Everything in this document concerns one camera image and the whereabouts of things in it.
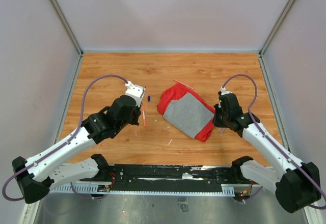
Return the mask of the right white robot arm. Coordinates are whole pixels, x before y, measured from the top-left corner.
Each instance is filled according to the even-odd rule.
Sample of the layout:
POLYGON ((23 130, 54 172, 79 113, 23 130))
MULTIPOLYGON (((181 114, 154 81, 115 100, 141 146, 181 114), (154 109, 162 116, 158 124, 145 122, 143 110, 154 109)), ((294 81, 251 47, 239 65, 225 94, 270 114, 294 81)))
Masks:
POLYGON ((235 94, 220 91, 214 109, 215 127, 234 131, 271 164, 271 168, 267 168, 250 156, 234 160, 231 170, 234 182, 243 183, 248 179, 260 184, 274 193, 278 203, 289 213, 321 199, 318 167, 312 162, 304 163, 286 150, 255 115, 242 111, 235 94))

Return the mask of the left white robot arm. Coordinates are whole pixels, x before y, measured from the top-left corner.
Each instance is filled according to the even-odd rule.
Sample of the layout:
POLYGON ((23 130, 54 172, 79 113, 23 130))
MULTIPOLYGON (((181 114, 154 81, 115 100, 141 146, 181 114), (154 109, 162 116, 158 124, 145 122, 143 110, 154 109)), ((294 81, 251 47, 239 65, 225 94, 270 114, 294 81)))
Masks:
POLYGON ((122 95, 111 106, 89 115, 79 128, 47 150, 28 159, 15 158, 12 168, 21 199, 32 204, 68 182, 86 178, 105 180, 109 168, 101 155, 80 163, 67 163, 67 160, 107 138, 114 139, 128 124, 139 125, 142 100, 134 95, 122 95))

